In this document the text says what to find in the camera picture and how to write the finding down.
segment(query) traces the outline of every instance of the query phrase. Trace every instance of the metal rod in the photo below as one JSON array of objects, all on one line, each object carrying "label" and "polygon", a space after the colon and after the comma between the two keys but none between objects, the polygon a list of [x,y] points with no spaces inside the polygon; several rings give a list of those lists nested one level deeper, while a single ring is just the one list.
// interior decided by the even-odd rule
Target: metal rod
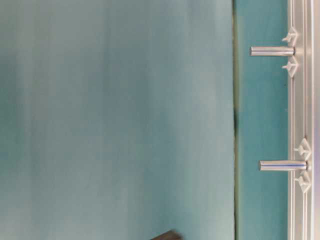
[{"label": "metal rod", "polygon": [[260,171],[294,171],[306,170],[307,162],[299,160],[260,161]]},{"label": "metal rod", "polygon": [[290,46],[252,46],[250,56],[278,56],[291,57],[295,54],[295,48]]}]

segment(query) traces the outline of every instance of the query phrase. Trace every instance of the teal surface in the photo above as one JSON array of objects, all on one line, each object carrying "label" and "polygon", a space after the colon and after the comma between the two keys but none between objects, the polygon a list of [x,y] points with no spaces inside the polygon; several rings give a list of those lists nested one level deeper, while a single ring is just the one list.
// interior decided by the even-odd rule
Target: teal surface
[{"label": "teal surface", "polygon": [[2,0],[0,239],[234,238],[232,5]]},{"label": "teal surface", "polygon": [[286,0],[235,0],[237,240],[287,239],[288,174],[259,160],[288,156],[285,57],[250,57],[250,46],[284,46]]}]

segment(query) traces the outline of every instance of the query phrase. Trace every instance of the metal bracket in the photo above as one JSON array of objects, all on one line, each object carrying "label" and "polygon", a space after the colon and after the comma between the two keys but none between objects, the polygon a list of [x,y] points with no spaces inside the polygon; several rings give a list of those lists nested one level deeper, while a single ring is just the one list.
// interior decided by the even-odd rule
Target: metal bracket
[{"label": "metal bracket", "polygon": [[282,66],[283,69],[286,69],[288,71],[288,74],[291,78],[294,77],[297,68],[298,68],[298,63],[297,60],[294,56],[292,56],[289,60],[288,63],[284,66]]},{"label": "metal bracket", "polygon": [[285,38],[282,39],[283,42],[287,42],[290,46],[295,46],[297,41],[298,33],[294,27],[290,27],[288,34]]}]

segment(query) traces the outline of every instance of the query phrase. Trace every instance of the cylindrical rod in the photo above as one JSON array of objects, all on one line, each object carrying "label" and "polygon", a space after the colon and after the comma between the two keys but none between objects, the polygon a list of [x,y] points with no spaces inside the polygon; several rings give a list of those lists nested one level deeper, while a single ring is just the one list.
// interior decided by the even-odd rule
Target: cylindrical rod
[{"label": "cylindrical rod", "polygon": [[299,160],[260,161],[260,171],[294,171],[306,170],[307,163]]},{"label": "cylindrical rod", "polygon": [[250,56],[280,56],[291,57],[295,54],[295,49],[290,46],[252,46]]}]

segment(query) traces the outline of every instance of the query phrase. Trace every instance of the teal panel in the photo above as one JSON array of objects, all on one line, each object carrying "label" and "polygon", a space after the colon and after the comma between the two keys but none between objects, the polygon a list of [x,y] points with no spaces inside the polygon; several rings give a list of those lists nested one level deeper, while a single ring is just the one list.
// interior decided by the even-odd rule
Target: teal panel
[{"label": "teal panel", "polygon": [[250,46],[284,46],[286,0],[235,0],[236,204],[238,240],[287,239],[288,174],[259,160],[288,156],[285,57],[250,57]]},{"label": "teal panel", "polygon": [[231,1],[0,6],[0,238],[232,240]]}]

